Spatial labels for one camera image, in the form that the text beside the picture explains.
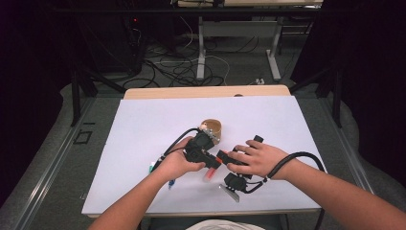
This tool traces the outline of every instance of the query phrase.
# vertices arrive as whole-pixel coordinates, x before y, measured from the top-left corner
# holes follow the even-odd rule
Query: person's left hand
[[[185,154],[183,153],[183,148],[192,139],[192,137],[187,137],[176,144],[161,165],[155,170],[155,172],[160,173],[167,181],[176,179],[187,172],[197,172],[205,167],[205,163],[192,163],[186,160]]]

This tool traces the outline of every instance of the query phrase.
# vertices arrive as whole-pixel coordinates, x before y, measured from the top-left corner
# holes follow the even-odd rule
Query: hand
[[[192,163],[186,160],[183,148],[192,139],[187,137],[176,144],[161,165],[155,170],[160,173],[167,181],[176,179],[187,172],[197,172],[205,167],[205,163]]]
[[[247,154],[230,151],[228,155],[231,158],[248,164],[248,166],[230,163],[227,165],[227,168],[230,171],[234,173],[255,174],[261,177],[266,177],[266,175],[268,175],[274,169],[275,165],[287,155],[287,153],[281,149],[268,146],[257,141],[249,140],[246,142],[246,144],[248,147],[238,145],[236,146],[236,149]],[[286,179],[288,173],[288,169],[286,167],[287,165],[283,166],[272,178]]]

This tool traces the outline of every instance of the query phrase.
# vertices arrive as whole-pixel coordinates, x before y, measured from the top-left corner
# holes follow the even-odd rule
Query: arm
[[[268,175],[287,153],[255,141],[249,146],[236,146],[248,153],[229,152],[229,156],[248,166],[229,164],[236,173]],[[316,201],[349,229],[406,229],[406,214],[394,206],[344,180],[318,171],[299,160],[291,160],[273,179],[284,179]]]
[[[190,139],[191,137],[185,138],[173,149],[184,147]],[[186,161],[181,149],[174,151],[154,172],[102,213],[89,229],[135,229],[162,186],[187,172],[199,171],[203,167],[204,163]]]

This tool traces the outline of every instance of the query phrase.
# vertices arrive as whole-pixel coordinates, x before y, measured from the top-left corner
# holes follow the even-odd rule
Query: white paper
[[[184,131],[206,119],[222,124],[220,144],[210,149],[232,150],[259,135],[264,143],[287,152],[307,151],[321,159],[302,111],[292,96],[122,100],[84,203],[85,215],[101,214],[148,174],[151,162]],[[300,160],[317,168],[310,158]],[[164,186],[147,210],[148,215],[264,212],[319,208],[313,200],[285,181],[269,180],[234,202],[218,185],[229,173],[224,165],[210,182],[207,168]],[[254,177],[251,181],[261,180]]]

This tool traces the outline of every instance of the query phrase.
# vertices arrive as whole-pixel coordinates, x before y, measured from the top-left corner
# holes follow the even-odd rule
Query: forearm
[[[166,182],[153,172],[111,205],[89,229],[134,229]]]
[[[406,214],[383,199],[299,161],[292,162],[288,169],[286,180],[346,228],[406,229]]]

